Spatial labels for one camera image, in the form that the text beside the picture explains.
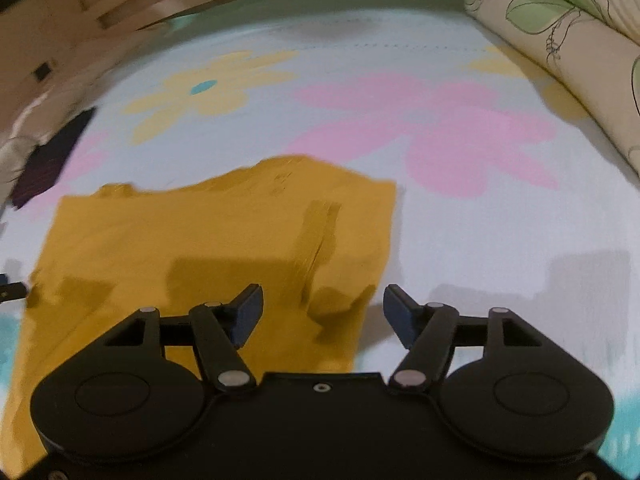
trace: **blue flower center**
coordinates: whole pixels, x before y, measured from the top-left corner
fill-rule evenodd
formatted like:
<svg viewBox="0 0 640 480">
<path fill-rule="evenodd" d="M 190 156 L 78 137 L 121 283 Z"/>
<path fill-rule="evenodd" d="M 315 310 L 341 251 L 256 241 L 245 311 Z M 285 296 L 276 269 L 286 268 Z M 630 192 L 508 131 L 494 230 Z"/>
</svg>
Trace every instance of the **blue flower center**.
<svg viewBox="0 0 640 480">
<path fill-rule="evenodd" d="M 202 83 L 198 83 L 196 86 L 191 88 L 190 94 L 196 95 L 196 94 L 199 94 L 200 92 L 207 91 L 216 83 L 217 81 L 215 79 L 209 79 L 208 81 L 203 81 Z"/>
</svg>

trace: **pink flower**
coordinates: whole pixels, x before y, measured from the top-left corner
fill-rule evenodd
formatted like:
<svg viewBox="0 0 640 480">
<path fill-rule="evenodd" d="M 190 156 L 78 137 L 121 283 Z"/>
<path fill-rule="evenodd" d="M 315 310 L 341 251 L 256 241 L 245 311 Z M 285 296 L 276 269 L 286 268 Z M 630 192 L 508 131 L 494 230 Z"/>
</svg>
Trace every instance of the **pink flower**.
<svg viewBox="0 0 640 480">
<path fill-rule="evenodd" d="M 102 146 L 107 139 L 107 133 L 100 132 L 88 136 L 83 134 L 71 156 L 65 164 L 65 167 L 58 178 L 58 181 L 44 193 L 29 200 L 24 210 L 32 219 L 38 219 L 48 210 L 58 204 L 58 201 L 65 195 L 73 194 L 72 182 L 93 170 L 96 170 L 107 159 L 108 152 L 103 150 Z"/>
<path fill-rule="evenodd" d="M 348 115 L 303 134 L 288 153 L 341 164 L 410 137 L 408 174 L 434 192 L 479 196 L 486 191 L 490 168 L 534 186 L 558 185 L 521 150 L 523 144 L 553 139 L 553 125 L 531 114 L 495 109 L 497 93 L 487 86 L 458 82 L 431 89 L 416 77 L 385 73 L 308 86 L 295 97 Z M 421 112 L 435 121 L 420 120 Z"/>
</svg>

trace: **dark cloth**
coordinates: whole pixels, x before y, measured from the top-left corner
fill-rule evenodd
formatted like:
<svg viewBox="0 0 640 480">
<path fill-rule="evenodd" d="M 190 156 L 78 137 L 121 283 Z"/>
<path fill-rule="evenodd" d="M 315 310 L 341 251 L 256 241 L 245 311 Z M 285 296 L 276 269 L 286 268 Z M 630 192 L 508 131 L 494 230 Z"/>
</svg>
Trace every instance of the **dark cloth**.
<svg viewBox="0 0 640 480">
<path fill-rule="evenodd" d="M 44 193 L 58 181 L 66 161 L 94 116 L 95 110 L 94 107 L 78 114 L 51 137 L 49 142 L 33 150 L 11 192 L 11 202 L 16 209 Z"/>
</svg>

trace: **bed sheet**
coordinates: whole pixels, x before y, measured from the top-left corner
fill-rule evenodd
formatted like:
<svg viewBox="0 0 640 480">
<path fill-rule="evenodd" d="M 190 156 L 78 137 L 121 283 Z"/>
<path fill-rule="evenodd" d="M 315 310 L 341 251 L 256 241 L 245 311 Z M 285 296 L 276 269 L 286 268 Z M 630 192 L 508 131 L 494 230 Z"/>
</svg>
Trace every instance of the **bed sheet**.
<svg viewBox="0 0 640 480">
<path fill-rule="evenodd" d="M 238 0 L 171 24 L 91 89 L 59 182 L 4 212 L 2 272 L 27 280 L 59 198 L 109 182 L 169 189 L 283 153 L 390 178 L 392 254 L 356 370 L 388 377 L 404 356 L 387 283 L 467 315 L 508 307 L 607 381 L 601 454 L 640 474 L 640 182 L 561 86 L 463 0 Z M 22 308 L 0 306 L 4 389 Z"/>
</svg>

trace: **silver screw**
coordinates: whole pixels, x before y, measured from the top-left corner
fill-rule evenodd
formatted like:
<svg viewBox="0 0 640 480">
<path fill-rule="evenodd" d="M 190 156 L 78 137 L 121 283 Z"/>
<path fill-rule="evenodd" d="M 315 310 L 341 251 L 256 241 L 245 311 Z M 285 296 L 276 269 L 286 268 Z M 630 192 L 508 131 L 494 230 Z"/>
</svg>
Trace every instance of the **silver screw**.
<svg viewBox="0 0 640 480">
<path fill-rule="evenodd" d="M 237 388 L 248 384 L 251 381 L 251 377 L 242 370 L 227 370 L 218 376 L 218 380 L 227 388 Z"/>
<path fill-rule="evenodd" d="M 69 478 L 62 471 L 52 471 L 47 476 L 47 480 L 69 480 Z"/>
<path fill-rule="evenodd" d="M 419 370 L 400 370 L 394 375 L 396 383 L 405 388 L 420 386 L 427 380 L 427 376 Z"/>
<path fill-rule="evenodd" d="M 327 383 L 314 384 L 314 391 L 318 392 L 319 394 L 325 394 L 331 391 L 331 386 Z"/>
</svg>

